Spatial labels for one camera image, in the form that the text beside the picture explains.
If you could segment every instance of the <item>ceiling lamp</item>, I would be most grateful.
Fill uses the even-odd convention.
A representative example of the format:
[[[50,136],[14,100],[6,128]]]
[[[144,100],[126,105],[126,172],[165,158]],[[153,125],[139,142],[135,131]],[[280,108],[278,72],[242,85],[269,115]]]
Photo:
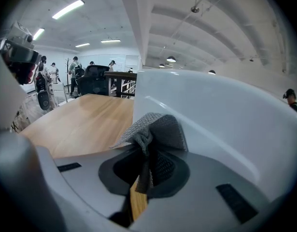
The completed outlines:
[[[57,19],[61,18],[63,15],[65,15],[66,13],[70,12],[71,10],[74,10],[84,4],[85,3],[83,2],[83,0],[77,0],[76,2],[71,3],[67,7],[63,8],[61,11],[59,11],[57,14],[55,14],[52,18],[57,20]]]
[[[109,43],[109,42],[120,42],[120,40],[105,40],[105,41],[101,41],[101,43]]]
[[[75,47],[81,47],[81,46],[85,46],[85,45],[90,45],[90,43],[79,44],[79,45],[76,45]]]
[[[43,32],[44,32],[44,29],[39,29],[33,36],[33,40],[35,41]]]
[[[169,57],[167,58],[167,61],[168,61],[168,62],[176,62],[176,59],[175,59],[175,57],[173,57],[173,56],[169,56]]]

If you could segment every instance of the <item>wooden tabletop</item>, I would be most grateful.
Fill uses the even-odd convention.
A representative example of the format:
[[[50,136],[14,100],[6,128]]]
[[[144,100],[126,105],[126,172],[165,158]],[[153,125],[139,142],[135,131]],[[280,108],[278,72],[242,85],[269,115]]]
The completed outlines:
[[[132,125],[133,100],[87,94],[42,116],[20,134],[53,158],[108,150]]]

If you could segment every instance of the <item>black mesh chair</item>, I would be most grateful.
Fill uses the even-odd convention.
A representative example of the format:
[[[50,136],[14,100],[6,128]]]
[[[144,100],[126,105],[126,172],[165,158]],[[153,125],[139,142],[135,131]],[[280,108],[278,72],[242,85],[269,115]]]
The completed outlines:
[[[104,72],[110,67],[101,65],[87,66],[84,76],[78,80],[81,95],[98,94],[106,95],[106,80]]]

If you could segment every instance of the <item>black slot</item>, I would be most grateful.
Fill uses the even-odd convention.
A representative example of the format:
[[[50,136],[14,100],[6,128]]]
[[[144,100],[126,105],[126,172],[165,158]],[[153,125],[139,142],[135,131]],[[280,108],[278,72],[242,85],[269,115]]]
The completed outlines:
[[[57,166],[58,170],[60,172],[65,172],[65,171],[69,171],[75,168],[79,168],[81,167],[81,164],[75,162],[75,163],[71,163],[71,164],[67,164],[67,165],[62,165],[62,166]]]
[[[231,184],[216,186],[231,211],[241,224],[252,219],[258,212],[239,194]]]

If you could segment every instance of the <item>gray fabric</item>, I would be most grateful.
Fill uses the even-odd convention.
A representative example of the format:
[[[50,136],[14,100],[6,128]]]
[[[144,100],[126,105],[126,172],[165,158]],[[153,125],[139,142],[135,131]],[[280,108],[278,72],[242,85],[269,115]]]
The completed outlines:
[[[149,169],[148,145],[153,141],[176,149],[187,151],[183,132],[173,115],[158,113],[147,113],[140,120],[129,127],[111,147],[115,148],[121,144],[138,144],[146,156],[143,163],[136,191],[146,193],[153,186],[153,179]]]

